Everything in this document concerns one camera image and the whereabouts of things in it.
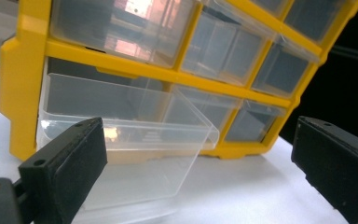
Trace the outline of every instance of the white table surface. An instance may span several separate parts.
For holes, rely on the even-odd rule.
[[[0,114],[0,177],[20,176],[8,152],[10,122]],[[348,223],[306,181],[279,138],[261,156],[221,161],[198,157],[182,186],[180,209],[163,223]]]

